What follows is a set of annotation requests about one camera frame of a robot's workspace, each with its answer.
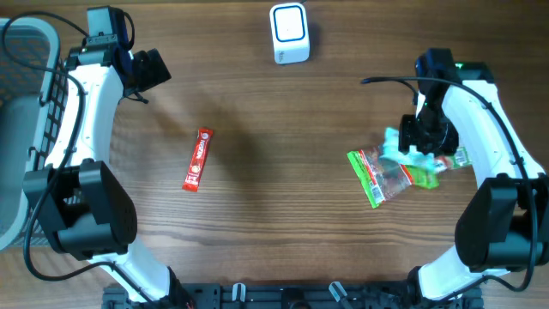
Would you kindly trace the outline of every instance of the red snack bar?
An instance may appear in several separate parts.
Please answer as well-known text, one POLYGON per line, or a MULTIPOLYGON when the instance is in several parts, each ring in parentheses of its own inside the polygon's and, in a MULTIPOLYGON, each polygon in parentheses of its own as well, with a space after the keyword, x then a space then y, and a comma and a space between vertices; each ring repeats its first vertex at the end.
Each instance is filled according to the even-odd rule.
POLYGON ((183 183, 183 190, 197 192, 198 184, 200 183, 200 177, 202 175, 202 169, 206 162, 206 156, 208 155, 209 140, 212 138, 214 132, 206 128, 200 128, 198 130, 198 140, 196 141, 195 152, 190 159, 189 171, 187 177, 183 183))

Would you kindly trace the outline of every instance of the wood grain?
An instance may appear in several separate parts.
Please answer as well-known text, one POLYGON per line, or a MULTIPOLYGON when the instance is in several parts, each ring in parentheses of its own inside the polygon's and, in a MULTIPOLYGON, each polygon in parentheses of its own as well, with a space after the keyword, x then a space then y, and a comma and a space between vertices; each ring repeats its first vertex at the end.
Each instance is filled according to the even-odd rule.
MULTIPOLYGON (((473 196, 471 169, 448 172, 434 191, 408 188, 367 205, 346 152, 383 140, 410 113, 409 90, 360 86, 367 76, 412 75, 429 47, 484 60, 518 135, 549 166, 547 3, 309 1, 311 59, 277 66, 272 3, 121 6, 136 22, 135 51, 158 48, 172 79, 123 101, 112 132, 114 173, 132 197, 139 234, 183 282, 359 282, 402 279, 453 243, 473 196), (214 129, 200 191, 182 191, 200 126, 214 129)), ((85 6, 48 9, 86 26, 85 6)), ((63 54, 81 38, 52 22, 63 54)), ((41 270, 79 264, 34 249, 41 270)), ((69 282, 33 279, 21 250, 0 255, 2 308, 97 308, 112 280, 101 270, 69 282)), ((486 308, 545 308, 549 267, 513 294, 485 288, 486 308)), ((522 274, 510 276, 518 283, 522 274)))

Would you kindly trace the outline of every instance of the white box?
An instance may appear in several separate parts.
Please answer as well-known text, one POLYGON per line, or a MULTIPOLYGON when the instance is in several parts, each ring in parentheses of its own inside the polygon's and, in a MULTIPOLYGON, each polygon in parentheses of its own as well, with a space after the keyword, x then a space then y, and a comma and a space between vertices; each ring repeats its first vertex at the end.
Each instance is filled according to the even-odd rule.
POLYGON ((311 47, 305 7, 301 3, 275 5, 270 19, 274 61, 293 64, 307 60, 311 47))

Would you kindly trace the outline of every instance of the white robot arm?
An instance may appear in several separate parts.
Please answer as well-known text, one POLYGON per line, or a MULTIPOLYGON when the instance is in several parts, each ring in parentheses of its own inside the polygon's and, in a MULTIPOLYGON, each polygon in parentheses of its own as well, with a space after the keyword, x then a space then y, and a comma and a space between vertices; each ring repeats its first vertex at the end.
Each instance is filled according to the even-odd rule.
POLYGON ((488 278, 522 291, 534 266, 549 261, 545 171, 512 129, 485 64, 455 64, 450 50, 430 49, 419 57, 416 72, 363 83, 418 81, 416 113, 402 117, 399 150, 414 145, 425 154, 453 154, 461 141, 479 187, 456 225, 455 245, 410 274, 419 291, 416 303, 452 299, 488 278), (514 215, 517 204, 525 215, 514 215), (519 288, 498 278, 524 269, 519 288))
POLYGON ((29 202, 36 203, 51 176, 49 171, 62 168, 76 172, 76 182, 63 176, 57 181, 57 188, 62 190, 51 193, 39 216, 53 249, 91 264, 115 263, 123 275, 108 265, 100 267, 128 291, 131 301, 147 302, 142 294, 152 301, 169 299, 180 284, 136 236, 135 208, 110 172, 109 147, 118 102, 130 94, 139 98, 139 92, 168 80, 170 75, 156 50, 140 51, 136 58, 131 55, 133 38, 128 40, 124 21, 124 16, 130 17, 122 10, 101 7, 89 9, 87 14, 90 36, 83 46, 71 50, 66 62, 69 74, 85 91, 81 122, 76 123, 79 89, 69 82, 63 122, 45 161, 47 168, 29 173, 24 190, 29 202), (60 167, 74 128, 78 132, 73 152, 60 167), (70 206, 80 212, 74 221, 69 213, 63 213, 68 206, 64 195, 72 191, 80 191, 83 198, 70 206), (128 279, 140 290, 132 288, 128 279))

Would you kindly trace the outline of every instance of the plastic basket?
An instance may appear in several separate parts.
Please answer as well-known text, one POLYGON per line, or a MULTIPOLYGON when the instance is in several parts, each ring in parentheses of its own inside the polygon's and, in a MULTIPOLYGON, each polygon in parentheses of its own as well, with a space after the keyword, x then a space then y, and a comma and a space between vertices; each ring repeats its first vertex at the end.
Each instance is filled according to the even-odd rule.
MULTIPOLYGON (((8 19, 0 19, 0 31, 8 19)), ((55 28, 21 18, 8 29, 8 50, 31 64, 62 69, 55 28)), ((30 216, 25 173, 42 169, 57 139, 66 104, 65 78, 15 64, 0 51, 0 250, 21 246, 30 216)), ((39 224, 32 245, 48 245, 39 224)))

